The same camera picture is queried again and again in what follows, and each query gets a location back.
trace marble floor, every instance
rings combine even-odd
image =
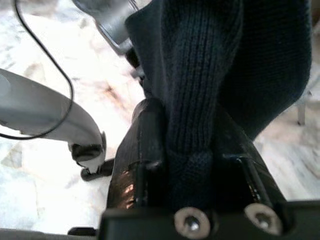
[[[114,54],[89,17],[71,1],[51,2],[55,4],[41,9],[45,15],[30,8],[25,18],[71,76],[76,102],[106,132],[110,158],[130,126],[142,90],[126,60]],[[67,94],[64,80],[9,7],[0,7],[0,22],[6,23],[0,24],[0,68]],[[289,201],[320,199],[320,84],[307,100],[306,124],[297,120],[292,106],[255,145]],[[97,227],[110,179],[84,182],[80,170],[64,142],[0,138],[0,228],[65,234],[74,226]]]

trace dark knit fabric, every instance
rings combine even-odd
[[[305,89],[311,18],[308,0],[243,3],[243,38],[219,101],[253,140]]]
[[[146,96],[168,118],[168,205],[211,205],[216,103],[254,138],[301,94],[308,1],[153,0],[127,20]]]

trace dark green sweater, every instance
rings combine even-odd
[[[254,139],[299,98],[310,22],[307,0],[153,0],[127,20],[145,94],[167,113],[172,209],[210,207],[217,103]]]

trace silver bolt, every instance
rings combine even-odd
[[[204,239],[210,234],[210,222],[205,213],[194,207],[185,207],[174,215],[176,231],[191,240]]]
[[[275,211],[261,203],[252,203],[244,209],[247,218],[266,233],[280,236],[283,224]]]
[[[190,231],[198,231],[200,229],[199,221],[194,216],[189,216],[185,219],[184,224],[187,225]]]

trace white marble surface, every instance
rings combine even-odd
[[[24,33],[9,5],[1,4],[6,2],[0,0],[0,68],[67,95],[63,78]],[[71,76],[77,103],[106,132],[110,158],[128,130],[132,110],[143,98],[142,90],[130,77],[126,60],[115,55],[92,20],[70,0],[41,2],[41,8],[25,4],[25,18]],[[305,126],[297,125],[293,106],[255,142],[288,200],[320,199],[317,96],[319,86],[307,104]],[[65,234],[74,226],[97,227],[109,180],[83,182],[80,167],[63,142],[0,139],[0,228]]]

